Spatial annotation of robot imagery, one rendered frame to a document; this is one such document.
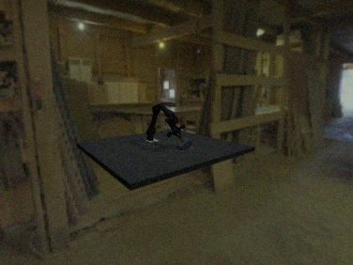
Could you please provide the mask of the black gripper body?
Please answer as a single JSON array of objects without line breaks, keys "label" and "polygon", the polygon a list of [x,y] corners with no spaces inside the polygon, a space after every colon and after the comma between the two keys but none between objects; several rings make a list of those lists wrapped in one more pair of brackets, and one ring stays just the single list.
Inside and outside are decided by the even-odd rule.
[{"label": "black gripper body", "polygon": [[[176,126],[176,124],[173,124],[173,125],[170,126],[170,128],[171,128],[171,127],[175,127],[175,126]],[[182,124],[182,125],[180,125],[178,131],[181,131],[180,129],[184,129],[184,128],[185,128],[185,125]],[[171,129],[172,129],[172,128],[171,128]],[[167,134],[167,137],[170,137],[172,133],[173,133],[173,132],[169,132],[169,133]]]}]

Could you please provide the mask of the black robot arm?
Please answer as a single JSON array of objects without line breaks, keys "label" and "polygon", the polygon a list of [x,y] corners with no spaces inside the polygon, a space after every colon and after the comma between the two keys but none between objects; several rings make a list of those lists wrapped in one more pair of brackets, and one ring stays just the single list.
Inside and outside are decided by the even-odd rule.
[{"label": "black robot arm", "polygon": [[[162,103],[154,105],[152,107],[153,116],[151,119],[151,124],[146,131],[146,134],[147,134],[146,140],[148,141],[153,141],[153,134],[155,134],[156,132],[155,124],[156,124],[157,116],[161,110],[164,112],[165,116],[168,117],[167,119],[165,119],[165,122],[167,122],[169,126],[173,124],[177,124],[179,122],[179,119],[177,116],[175,116],[174,112],[171,110],[168,110]],[[171,127],[171,128],[172,128],[173,134],[178,133],[178,130],[179,130],[178,126]]]}]

